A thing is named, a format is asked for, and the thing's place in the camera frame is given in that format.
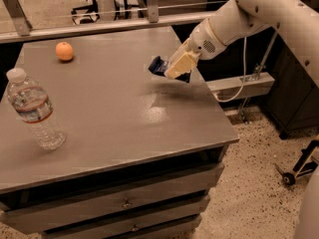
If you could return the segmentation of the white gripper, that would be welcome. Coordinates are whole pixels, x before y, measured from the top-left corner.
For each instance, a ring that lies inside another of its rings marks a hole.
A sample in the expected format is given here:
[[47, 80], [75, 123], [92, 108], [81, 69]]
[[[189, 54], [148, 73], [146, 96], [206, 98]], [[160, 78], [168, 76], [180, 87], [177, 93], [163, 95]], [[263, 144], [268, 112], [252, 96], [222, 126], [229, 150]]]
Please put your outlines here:
[[226, 46], [218, 39], [208, 19], [199, 23], [179, 48], [168, 59], [164, 75], [177, 79], [190, 73], [198, 60], [211, 60], [221, 54]]

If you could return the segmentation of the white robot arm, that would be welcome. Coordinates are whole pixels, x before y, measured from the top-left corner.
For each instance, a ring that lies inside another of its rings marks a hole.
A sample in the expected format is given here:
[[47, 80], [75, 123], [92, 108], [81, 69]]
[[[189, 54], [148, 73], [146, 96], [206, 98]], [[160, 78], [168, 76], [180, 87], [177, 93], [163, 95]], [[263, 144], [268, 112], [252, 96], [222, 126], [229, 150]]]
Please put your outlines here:
[[268, 27], [319, 85], [319, 15], [300, 0], [227, 1], [193, 29], [168, 59], [164, 75], [186, 80], [198, 61], [212, 59], [234, 41]]

